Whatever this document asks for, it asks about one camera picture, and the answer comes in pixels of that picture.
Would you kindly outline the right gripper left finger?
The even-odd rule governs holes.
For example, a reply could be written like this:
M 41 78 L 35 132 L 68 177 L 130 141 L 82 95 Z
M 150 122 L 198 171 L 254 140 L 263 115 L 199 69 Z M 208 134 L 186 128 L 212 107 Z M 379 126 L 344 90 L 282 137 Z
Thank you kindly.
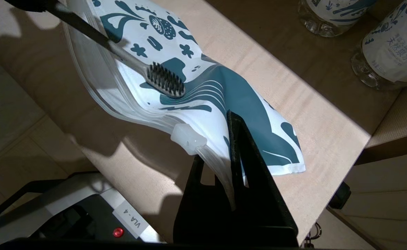
M 201 183 L 204 161 L 195 156 L 175 217 L 174 244 L 235 245 L 232 208 L 219 179 L 215 185 Z

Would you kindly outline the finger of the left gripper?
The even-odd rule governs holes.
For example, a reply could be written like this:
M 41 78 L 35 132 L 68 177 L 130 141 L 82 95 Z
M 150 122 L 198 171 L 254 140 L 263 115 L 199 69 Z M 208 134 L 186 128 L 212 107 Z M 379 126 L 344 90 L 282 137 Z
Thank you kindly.
M 5 0 L 15 8 L 30 12 L 58 11 L 59 1 L 57 0 Z

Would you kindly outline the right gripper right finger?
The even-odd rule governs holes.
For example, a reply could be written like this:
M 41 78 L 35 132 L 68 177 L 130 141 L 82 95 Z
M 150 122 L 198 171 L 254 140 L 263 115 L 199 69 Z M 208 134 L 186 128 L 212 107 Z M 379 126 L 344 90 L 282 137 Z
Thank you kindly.
M 235 211 L 230 233 L 243 246 L 297 248 L 298 228 L 245 121 L 227 112 Z

